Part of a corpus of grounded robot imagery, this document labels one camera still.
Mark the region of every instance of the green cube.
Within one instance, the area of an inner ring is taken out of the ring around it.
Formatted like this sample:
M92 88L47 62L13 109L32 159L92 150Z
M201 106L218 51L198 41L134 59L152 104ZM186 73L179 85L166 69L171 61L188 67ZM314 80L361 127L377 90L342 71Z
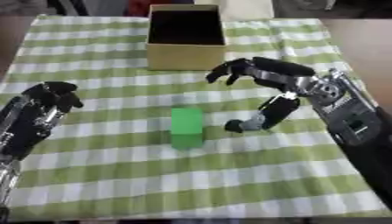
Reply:
M171 146L184 150L203 145L203 117L197 108L171 110Z

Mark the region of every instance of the green and white checkered cloth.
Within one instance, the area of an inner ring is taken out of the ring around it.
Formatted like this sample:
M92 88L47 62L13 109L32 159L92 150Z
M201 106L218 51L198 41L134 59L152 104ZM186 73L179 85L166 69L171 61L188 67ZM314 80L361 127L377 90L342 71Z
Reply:
M390 215L303 106L270 132L232 134L277 90L207 72L148 71L148 20L39 17L0 85L1 103L41 81L79 86L74 109L23 163L15 220ZM224 23L227 59L263 56L351 72L317 19ZM173 107L204 112L203 148L170 145Z

